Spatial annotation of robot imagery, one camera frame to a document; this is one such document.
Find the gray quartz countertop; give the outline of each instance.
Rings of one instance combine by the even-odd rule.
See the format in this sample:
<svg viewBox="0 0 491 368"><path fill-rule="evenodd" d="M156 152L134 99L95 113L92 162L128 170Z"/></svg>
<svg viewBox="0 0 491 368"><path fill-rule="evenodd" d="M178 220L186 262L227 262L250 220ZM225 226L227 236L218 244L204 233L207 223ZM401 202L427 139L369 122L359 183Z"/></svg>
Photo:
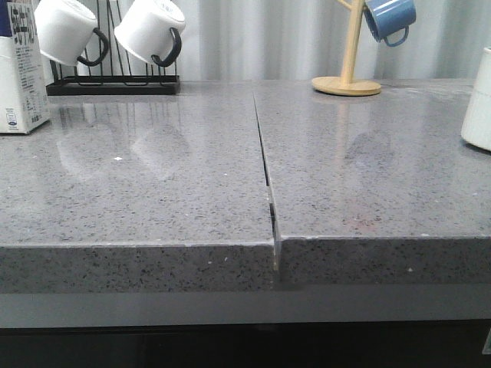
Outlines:
<svg viewBox="0 0 491 368"><path fill-rule="evenodd" d="M51 97L50 123L0 136L0 294L491 283L472 81L382 87Z"/></svg>

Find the wooden mug tree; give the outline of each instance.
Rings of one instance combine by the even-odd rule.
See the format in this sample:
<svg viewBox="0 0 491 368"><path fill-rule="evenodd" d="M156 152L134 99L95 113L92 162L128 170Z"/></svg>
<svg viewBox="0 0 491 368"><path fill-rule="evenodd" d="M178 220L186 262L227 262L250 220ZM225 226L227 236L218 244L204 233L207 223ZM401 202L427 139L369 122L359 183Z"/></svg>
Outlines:
<svg viewBox="0 0 491 368"><path fill-rule="evenodd" d="M341 76L314 78L312 79L312 86L316 90L325 92L326 94L337 94L341 96L370 96L372 94L379 94L381 92L379 83L371 80L353 79L365 1L351 0L351 4L348 4L345 0L337 1L351 12Z"/></svg>

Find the mug rack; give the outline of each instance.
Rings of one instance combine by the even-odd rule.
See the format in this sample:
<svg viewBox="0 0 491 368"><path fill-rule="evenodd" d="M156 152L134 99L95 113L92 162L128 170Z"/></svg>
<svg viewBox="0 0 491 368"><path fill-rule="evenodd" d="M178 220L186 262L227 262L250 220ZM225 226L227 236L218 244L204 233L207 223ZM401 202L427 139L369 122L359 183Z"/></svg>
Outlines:
<svg viewBox="0 0 491 368"><path fill-rule="evenodd" d="M170 66L170 72L165 67L156 64L146 64L130 55L114 38L114 28L121 23L120 0L96 0L98 27L107 32L109 64L103 62L96 67L87 67L87 75L80 75L77 67L73 67L73 74L66 75L59 63L50 61L53 83L46 87L48 96L76 96L76 95L118 95L118 94L178 94L180 92L180 78L177 73L177 62ZM99 54L102 53L102 43L99 41ZM87 49L84 56L88 58ZM142 69L144 74L135 74L135 65Z"/></svg>

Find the blue enamel mug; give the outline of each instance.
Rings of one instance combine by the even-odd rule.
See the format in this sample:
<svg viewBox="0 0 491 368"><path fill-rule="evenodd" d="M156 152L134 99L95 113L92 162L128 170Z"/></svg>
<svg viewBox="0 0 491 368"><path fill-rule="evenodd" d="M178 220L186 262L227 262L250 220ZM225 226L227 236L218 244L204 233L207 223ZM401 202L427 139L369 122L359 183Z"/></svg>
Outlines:
<svg viewBox="0 0 491 368"><path fill-rule="evenodd" d="M416 21L413 0L369 0L365 3L364 14L375 40L384 40L391 48L406 41L409 26ZM404 36L397 42L389 42L387 37L401 29L404 29Z"/></svg>

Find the white carton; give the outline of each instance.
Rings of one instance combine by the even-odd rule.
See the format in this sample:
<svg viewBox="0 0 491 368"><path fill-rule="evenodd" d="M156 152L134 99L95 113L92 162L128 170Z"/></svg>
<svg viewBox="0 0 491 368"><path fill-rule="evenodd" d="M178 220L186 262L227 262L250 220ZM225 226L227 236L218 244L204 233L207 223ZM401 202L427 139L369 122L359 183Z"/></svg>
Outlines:
<svg viewBox="0 0 491 368"><path fill-rule="evenodd" d="M50 119L30 0L0 0L0 133L29 133Z"/></svg>

